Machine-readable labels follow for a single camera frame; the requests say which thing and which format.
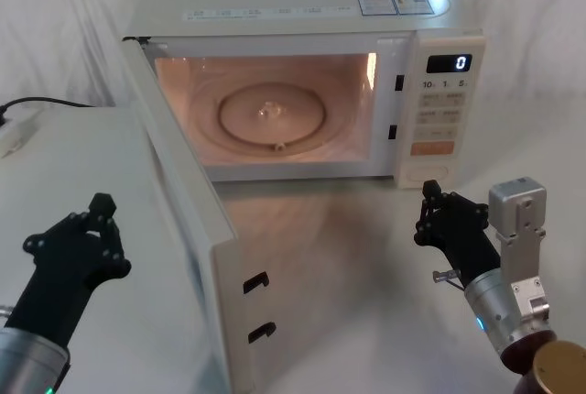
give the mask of microwave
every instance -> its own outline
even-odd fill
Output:
[[[212,183],[449,184],[485,38],[461,0],[139,0],[121,40],[212,350],[230,391],[249,392],[249,343],[278,326],[270,307],[251,314],[269,277],[243,276]]]

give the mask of control button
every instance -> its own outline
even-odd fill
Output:
[[[415,142],[411,145],[411,156],[445,156],[454,152],[453,140],[439,142]]]
[[[418,124],[435,124],[439,122],[440,112],[438,110],[421,110],[418,113]]]
[[[441,106],[443,93],[423,93],[419,98],[420,107],[438,107]]]
[[[413,140],[453,140],[458,135],[458,126],[418,126]]]
[[[439,122],[443,124],[457,124],[461,119],[461,109],[451,108],[439,111]]]
[[[423,93],[419,97],[419,106],[426,107],[461,107],[466,100],[466,93]]]
[[[414,168],[407,173],[407,178],[410,181],[428,181],[429,179],[442,181],[446,177],[448,177],[448,169],[446,167]]]
[[[419,110],[417,124],[458,124],[461,120],[461,109]]]
[[[464,101],[466,99],[465,93],[445,93],[444,100],[446,107],[460,107],[464,105]]]

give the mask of power cord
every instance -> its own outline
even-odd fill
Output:
[[[93,105],[72,103],[70,101],[63,101],[61,99],[55,99],[55,98],[47,98],[44,96],[29,96],[27,98],[19,98],[19,99],[15,99],[14,101],[10,101],[9,103],[6,103],[4,105],[0,105],[0,126],[3,126],[6,122],[6,120],[4,118],[4,114],[6,113],[6,110],[8,110],[13,105],[28,103],[30,101],[43,101],[45,103],[61,104],[61,105],[67,105],[69,107],[93,107]]]

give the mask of table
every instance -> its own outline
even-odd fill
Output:
[[[60,392],[199,392],[197,362],[207,349],[201,313],[157,207],[131,112],[56,109],[40,119],[38,132],[0,159],[1,303],[14,305],[34,270],[25,238],[108,192],[133,269],[92,295]]]
[[[523,175],[548,188],[541,278],[553,327],[580,344],[584,105],[544,103],[538,113],[545,116],[534,122],[519,120],[519,111],[498,133],[483,120],[494,107],[476,108],[457,189],[485,202],[493,184]],[[32,273],[22,241],[82,211],[95,192],[110,192],[133,270],[94,293],[61,392],[219,394],[183,253],[157,207],[139,138],[125,109],[60,110],[0,159],[0,303],[14,303]],[[245,273],[264,269],[271,278],[250,302],[277,324],[276,334],[251,346],[259,390],[512,391],[517,376],[500,364],[461,292],[433,283],[431,272],[447,261],[412,241],[419,192],[377,180],[216,186],[240,234]]]

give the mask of open microwave door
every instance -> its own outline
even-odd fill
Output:
[[[157,76],[135,40],[122,43],[128,75],[138,96],[136,110],[157,159],[163,190],[193,260],[196,289],[205,313],[212,352],[234,394],[253,389],[243,293],[242,251],[220,199],[177,124]]]

